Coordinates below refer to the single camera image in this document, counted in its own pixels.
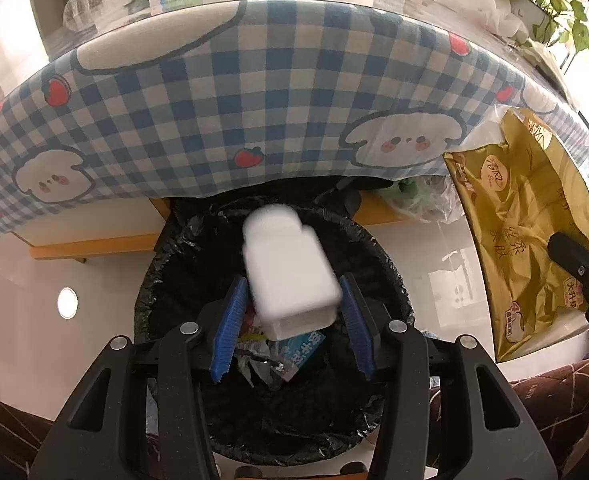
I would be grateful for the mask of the blue white milk carton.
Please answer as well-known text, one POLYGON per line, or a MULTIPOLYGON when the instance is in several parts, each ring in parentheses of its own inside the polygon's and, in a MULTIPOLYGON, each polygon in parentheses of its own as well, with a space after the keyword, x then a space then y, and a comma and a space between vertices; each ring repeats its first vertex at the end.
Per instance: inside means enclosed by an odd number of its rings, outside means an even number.
POLYGON ((294 336, 292 338, 271 341, 270 359, 273 361, 274 372, 286 382, 295 376, 305 362, 324 341, 325 336, 314 332, 294 336))

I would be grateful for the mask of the plastic bags under table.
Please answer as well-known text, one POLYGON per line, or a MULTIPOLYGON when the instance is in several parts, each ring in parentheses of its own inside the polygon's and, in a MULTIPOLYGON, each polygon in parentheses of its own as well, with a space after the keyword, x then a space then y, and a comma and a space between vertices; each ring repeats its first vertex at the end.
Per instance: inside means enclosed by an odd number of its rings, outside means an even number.
POLYGON ((450 224, 464 217, 459 194, 447 176, 406 178, 377 193, 397 214, 419 222, 450 224))

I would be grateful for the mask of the blue checkered bear tablecloth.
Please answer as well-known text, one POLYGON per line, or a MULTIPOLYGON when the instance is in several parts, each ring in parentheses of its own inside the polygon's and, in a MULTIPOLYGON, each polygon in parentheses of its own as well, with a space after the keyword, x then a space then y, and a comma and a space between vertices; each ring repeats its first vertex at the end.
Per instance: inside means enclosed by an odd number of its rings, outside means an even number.
POLYGON ((526 107, 589 167, 545 84, 389 11, 240 0, 159 14, 60 55, 0 102, 0 237, 96 200, 284 178, 442 174, 494 107, 526 107))

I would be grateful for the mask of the white plastic medicine bottle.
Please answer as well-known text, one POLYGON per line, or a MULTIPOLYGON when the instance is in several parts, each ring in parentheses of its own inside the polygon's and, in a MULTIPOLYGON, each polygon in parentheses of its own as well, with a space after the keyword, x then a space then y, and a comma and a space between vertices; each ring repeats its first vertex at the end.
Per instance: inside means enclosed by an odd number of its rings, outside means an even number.
POLYGON ((256 315, 271 341, 336 321, 342 291, 311 226, 286 205, 264 206, 242 227, 244 267, 256 315))

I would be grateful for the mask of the white plastic bag pile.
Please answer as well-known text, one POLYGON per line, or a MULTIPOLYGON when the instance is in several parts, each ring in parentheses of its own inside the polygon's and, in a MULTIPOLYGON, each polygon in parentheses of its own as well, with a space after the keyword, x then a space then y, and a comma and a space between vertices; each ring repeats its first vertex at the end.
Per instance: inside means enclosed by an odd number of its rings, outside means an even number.
POLYGON ((432 0, 480 26, 495 36, 526 42, 529 32, 525 23, 511 11, 509 0, 432 0))

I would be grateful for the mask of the gold tissue package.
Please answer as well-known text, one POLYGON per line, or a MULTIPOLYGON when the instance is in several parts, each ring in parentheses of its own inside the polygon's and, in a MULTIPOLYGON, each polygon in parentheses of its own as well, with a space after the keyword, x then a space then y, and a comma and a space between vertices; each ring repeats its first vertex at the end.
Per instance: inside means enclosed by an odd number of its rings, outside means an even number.
POLYGON ((498 106, 443 158, 473 233, 497 361, 586 330, 583 286, 547 249, 563 233, 589 251, 589 189, 555 132, 527 108, 498 106))

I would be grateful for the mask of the black trash bin with liner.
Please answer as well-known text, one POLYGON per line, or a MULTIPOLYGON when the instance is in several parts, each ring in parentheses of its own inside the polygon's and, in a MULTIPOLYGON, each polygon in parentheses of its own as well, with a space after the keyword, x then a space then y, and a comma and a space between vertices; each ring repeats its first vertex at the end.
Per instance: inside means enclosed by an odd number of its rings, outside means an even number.
POLYGON ((137 342, 223 314, 200 372, 212 448, 299 466, 357 446, 383 414, 389 375, 357 299, 414 312, 395 265, 345 214, 306 200, 176 198, 135 304, 137 342))

